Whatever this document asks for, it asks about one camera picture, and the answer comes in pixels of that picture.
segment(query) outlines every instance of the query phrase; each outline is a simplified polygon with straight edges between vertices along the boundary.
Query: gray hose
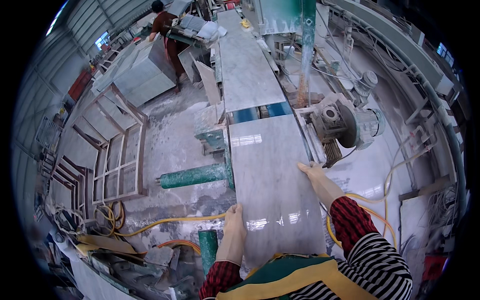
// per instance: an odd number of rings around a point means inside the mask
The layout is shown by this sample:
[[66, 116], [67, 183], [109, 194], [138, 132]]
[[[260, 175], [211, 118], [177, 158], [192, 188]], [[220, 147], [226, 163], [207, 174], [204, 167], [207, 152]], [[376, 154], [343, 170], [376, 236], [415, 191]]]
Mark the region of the gray hose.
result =
[[452, 151], [453, 161], [456, 167], [457, 172], [457, 180], [458, 180], [458, 189], [457, 189], [457, 199], [458, 199], [458, 207], [459, 207], [459, 216], [460, 218], [463, 217], [467, 210], [467, 190], [466, 190], [466, 179], [465, 179], [465, 169], [463, 166], [462, 155], [460, 152], [460, 145], [458, 140], [456, 139], [456, 134], [453, 129], [453, 125], [448, 117], [448, 114], [443, 107], [440, 98], [437, 96], [435, 89], [432, 85], [428, 82], [425, 78], [423, 73], [415, 66], [415, 64], [411, 61], [411, 59], [397, 46], [395, 45], [389, 38], [384, 36], [380, 31], [373, 28], [370, 24], [365, 22], [364, 20], [360, 19], [356, 15], [352, 14], [351, 12], [341, 8], [338, 5], [330, 3], [325, 0], [321, 0], [323, 5], [330, 6], [333, 10], [343, 13], [351, 20], [359, 23], [365, 30], [370, 31], [374, 36], [376, 36], [379, 40], [384, 42], [405, 64], [409, 66], [414, 76], [420, 81], [422, 86], [425, 88], [425, 91], [428, 94], [428, 99], [434, 109], [438, 112], [437, 116], [440, 119], [440, 122], [444, 126], [445, 133], [448, 139], [448, 143], [450, 145], [450, 150]]

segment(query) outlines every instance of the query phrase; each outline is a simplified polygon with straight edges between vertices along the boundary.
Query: window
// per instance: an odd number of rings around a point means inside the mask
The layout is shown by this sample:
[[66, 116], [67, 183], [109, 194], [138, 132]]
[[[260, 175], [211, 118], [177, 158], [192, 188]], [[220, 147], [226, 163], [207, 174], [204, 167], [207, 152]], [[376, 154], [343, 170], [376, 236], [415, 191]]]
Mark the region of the window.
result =
[[108, 39], [110, 39], [110, 36], [108, 35], [108, 32], [104, 32], [99, 38], [98, 40], [95, 41], [95, 45], [96, 47], [98, 48], [98, 50], [101, 50], [102, 49], [102, 45], [105, 44], [108, 46]]
[[438, 49], [437, 49], [437, 53], [441, 57], [445, 58], [445, 60], [450, 65], [450, 67], [453, 67], [454, 59], [452, 57], [452, 54], [450, 54], [450, 52], [447, 50], [447, 48], [445, 47], [444, 44], [440, 43], [440, 45], [438, 46]]
[[50, 24], [50, 28], [48, 29], [47, 34], [45, 36], [48, 36], [50, 34], [50, 32], [52, 31], [53, 25], [55, 25], [55, 22], [57, 21], [58, 17], [60, 16], [61, 11], [63, 11], [63, 8], [65, 7], [65, 5], [67, 5], [67, 2], [68, 2], [68, 0], [62, 5], [62, 7], [60, 8], [57, 15], [55, 15], [55, 19], [53, 19], [52, 24]]

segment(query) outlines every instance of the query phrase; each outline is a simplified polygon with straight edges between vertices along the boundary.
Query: brown clothing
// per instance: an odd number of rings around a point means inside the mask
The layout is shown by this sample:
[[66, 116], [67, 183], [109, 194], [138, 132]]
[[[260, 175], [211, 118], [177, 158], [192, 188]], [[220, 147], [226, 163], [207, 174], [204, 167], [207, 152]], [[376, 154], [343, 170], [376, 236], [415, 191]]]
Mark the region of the brown clothing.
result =
[[[171, 13], [161, 12], [153, 21], [152, 33], [159, 32], [163, 36], [163, 38], [166, 38], [167, 32], [170, 30], [170, 28], [165, 27], [165, 25], [171, 26], [172, 20], [175, 18], [177, 18], [177, 16]], [[173, 68], [175, 69], [175, 73], [177, 74], [177, 76], [185, 73], [185, 70], [179, 59], [179, 53], [184, 51], [187, 47], [188, 44], [182, 43], [172, 38], [169, 38], [167, 40], [167, 53], [170, 57], [170, 61], [172, 62]]]

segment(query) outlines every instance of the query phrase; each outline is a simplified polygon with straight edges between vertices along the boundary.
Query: rubber glove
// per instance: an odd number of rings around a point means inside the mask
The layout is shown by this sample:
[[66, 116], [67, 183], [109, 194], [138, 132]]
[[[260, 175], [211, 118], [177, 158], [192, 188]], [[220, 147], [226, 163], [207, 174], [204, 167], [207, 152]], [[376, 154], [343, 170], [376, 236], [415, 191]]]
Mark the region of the rubber glove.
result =
[[311, 161], [310, 165], [311, 167], [304, 165], [303, 163], [297, 163], [299, 169], [307, 174], [308, 179], [312, 182], [315, 193], [330, 213], [332, 203], [336, 199], [345, 196], [345, 193], [325, 175], [322, 166], [314, 161]]
[[226, 212], [225, 225], [223, 226], [223, 240], [216, 251], [216, 262], [231, 262], [241, 265], [243, 244], [247, 230], [243, 226], [241, 203], [232, 205]]

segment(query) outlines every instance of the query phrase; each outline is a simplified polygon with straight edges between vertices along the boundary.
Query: green pipe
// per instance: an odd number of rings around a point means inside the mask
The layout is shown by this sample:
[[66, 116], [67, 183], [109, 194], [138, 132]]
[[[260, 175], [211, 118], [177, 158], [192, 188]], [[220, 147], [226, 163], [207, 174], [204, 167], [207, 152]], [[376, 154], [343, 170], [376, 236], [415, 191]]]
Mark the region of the green pipe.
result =
[[164, 189], [171, 189], [224, 179], [227, 179], [227, 172], [225, 164], [221, 163], [162, 174], [160, 178], [155, 179], [155, 183]]
[[297, 108], [303, 108], [308, 97], [310, 67], [312, 66], [315, 42], [315, 5], [315, 0], [302, 0], [302, 49]]
[[213, 266], [216, 259], [216, 251], [218, 249], [218, 239], [216, 230], [199, 230], [198, 239], [200, 241], [200, 253], [202, 256], [202, 266], [204, 274], [207, 276], [208, 270]]

